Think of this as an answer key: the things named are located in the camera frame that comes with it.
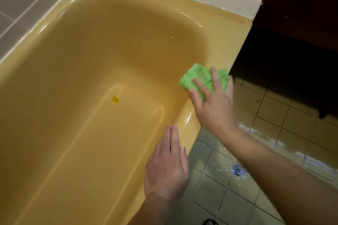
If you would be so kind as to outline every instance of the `small yellow object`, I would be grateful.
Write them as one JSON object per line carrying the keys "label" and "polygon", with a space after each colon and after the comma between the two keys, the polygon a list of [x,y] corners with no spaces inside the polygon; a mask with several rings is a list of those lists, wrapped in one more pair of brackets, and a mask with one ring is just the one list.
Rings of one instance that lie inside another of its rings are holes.
{"label": "small yellow object", "polygon": [[118,103],[118,102],[119,102],[119,99],[118,99],[116,96],[113,96],[113,97],[112,97],[112,102]]}

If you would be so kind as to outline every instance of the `hand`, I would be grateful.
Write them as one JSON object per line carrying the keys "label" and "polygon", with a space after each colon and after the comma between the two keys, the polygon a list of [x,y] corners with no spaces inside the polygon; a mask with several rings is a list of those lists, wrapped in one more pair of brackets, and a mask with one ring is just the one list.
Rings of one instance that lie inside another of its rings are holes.
{"label": "hand", "polygon": [[180,148],[177,126],[168,125],[146,165],[144,178],[146,198],[155,193],[175,204],[183,195],[188,177],[186,148]]}
{"label": "hand", "polygon": [[224,91],[215,67],[211,67],[210,71],[214,92],[211,92],[201,80],[194,78],[194,83],[205,96],[205,102],[202,102],[197,91],[189,89],[189,93],[199,122],[216,138],[221,139],[224,133],[237,128],[234,118],[234,81],[229,76],[228,85]]}

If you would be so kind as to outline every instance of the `person's left arm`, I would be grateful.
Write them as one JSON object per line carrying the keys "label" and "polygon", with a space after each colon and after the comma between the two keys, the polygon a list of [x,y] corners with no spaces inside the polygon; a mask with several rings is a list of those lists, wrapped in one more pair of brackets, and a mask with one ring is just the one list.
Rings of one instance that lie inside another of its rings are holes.
{"label": "person's left arm", "polygon": [[170,211],[182,197],[188,178],[186,148],[180,148],[177,126],[168,125],[146,165],[146,199],[128,225],[165,224]]}

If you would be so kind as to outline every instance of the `green sponge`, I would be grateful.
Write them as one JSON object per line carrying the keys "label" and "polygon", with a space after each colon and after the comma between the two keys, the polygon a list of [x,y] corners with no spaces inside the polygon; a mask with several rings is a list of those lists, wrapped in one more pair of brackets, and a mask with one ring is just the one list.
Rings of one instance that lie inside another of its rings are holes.
{"label": "green sponge", "polygon": [[[228,84],[228,70],[226,68],[219,69],[218,75],[219,75],[222,87],[225,90]],[[210,69],[205,68],[198,63],[195,63],[188,70],[188,72],[185,73],[184,76],[180,79],[180,86],[184,90],[186,91],[188,91],[189,89],[196,90],[199,93],[202,101],[204,101],[205,100],[204,95],[198,90],[197,86],[193,82],[194,78],[199,78],[208,87],[210,91],[214,91]]]}

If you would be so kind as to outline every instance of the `person's right arm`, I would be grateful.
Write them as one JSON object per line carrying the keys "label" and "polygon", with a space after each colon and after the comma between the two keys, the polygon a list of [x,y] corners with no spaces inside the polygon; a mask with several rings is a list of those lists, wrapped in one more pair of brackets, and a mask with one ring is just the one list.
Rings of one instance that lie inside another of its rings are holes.
{"label": "person's right arm", "polygon": [[212,67],[214,92],[194,79],[205,95],[189,90],[197,118],[243,164],[286,224],[338,224],[338,190],[239,129],[233,111],[234,83],[224,92]]}

